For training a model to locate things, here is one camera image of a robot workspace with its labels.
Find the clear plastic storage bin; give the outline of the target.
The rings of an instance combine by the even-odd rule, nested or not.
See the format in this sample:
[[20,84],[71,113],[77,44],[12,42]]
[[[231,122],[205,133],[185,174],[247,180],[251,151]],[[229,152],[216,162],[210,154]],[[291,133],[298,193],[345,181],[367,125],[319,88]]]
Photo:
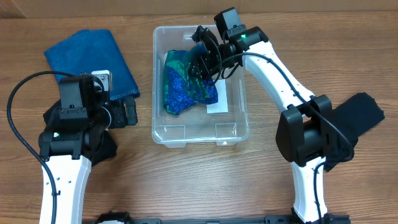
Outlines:
[[249,137],[249,120],[244,86],[244,70],[239,67],[226,79],[227,113],[208,114],[198,103],[178,115],[163,106],[163,72],[170,50],[190,50],[196,26],[160,26],[153,33],[152,138],[168,148],[184,148],[188,143],[215,142],[232,146]]

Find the blue denim cloth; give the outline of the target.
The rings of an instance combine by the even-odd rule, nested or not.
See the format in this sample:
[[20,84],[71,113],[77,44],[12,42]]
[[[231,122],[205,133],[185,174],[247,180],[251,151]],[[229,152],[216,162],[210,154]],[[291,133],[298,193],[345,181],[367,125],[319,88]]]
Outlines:
[[53,71],[74,75],[100,70],[111,72],[112,100],[141,95],[110,30],[80,30],[48,48],[44,55]]

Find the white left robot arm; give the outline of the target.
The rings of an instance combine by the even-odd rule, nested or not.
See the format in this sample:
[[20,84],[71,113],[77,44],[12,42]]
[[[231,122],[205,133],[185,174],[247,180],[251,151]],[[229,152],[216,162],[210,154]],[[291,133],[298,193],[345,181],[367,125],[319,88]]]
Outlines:
[[137,124],[136,102],[127,96],[111,100],[108,70],[60,80],[60,99],[43,115],[39,136],[43,167],[41,223],[81,223],[91,168],[116,155],[109,129]]

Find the black cloth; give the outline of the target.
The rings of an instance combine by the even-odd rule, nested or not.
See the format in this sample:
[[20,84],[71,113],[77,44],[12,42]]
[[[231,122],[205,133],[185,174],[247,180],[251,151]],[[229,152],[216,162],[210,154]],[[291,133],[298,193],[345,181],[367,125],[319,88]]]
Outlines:
[[352,159],[359,137],[377,126],[384,118],[384,112],[376,100],[365,92],[357,93],[324,117],[345,136],[334,134],[332,149],[326,155],[326,171],[331,171],[343,159]]
[[63,108],[58,100],[43,119],[45,129],[38,142],[46,162],[53,156],[85,157],[95,166],[116,155],[118,146],[106,130],[111,118],[103,106]]

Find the blue green sequin cloth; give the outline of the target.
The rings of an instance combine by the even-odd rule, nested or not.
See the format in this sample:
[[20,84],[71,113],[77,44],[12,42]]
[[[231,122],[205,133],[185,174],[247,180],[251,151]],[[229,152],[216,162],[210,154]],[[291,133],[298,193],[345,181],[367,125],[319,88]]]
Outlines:
[[163,106],[167,113],[178,115],[197,103],[218,102],[217,89],[211,82],[188,74],[193,59],[205,52],[200,45],[191,50],[168,51],[163,72]]

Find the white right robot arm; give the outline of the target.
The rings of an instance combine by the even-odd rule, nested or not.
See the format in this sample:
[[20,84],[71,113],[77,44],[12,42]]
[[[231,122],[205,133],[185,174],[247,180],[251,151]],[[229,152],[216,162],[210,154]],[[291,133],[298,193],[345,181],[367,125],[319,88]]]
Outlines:
[[280,113],[275,140],[290,162],[295,189],[292,223],[349,223],[347,216],[328,212],[323,190],[323,170],[328,163],[348,162],[353,147],[331,122],[331,101],[305,88],[276,55],[259,27],[240,25],[222,31],[227,40],[219,43],[207,28],[198,26],[192,39],[205,52],[197,54],[188,69],[190,75],[215,84],[223,70],[242,66],[262,85]]

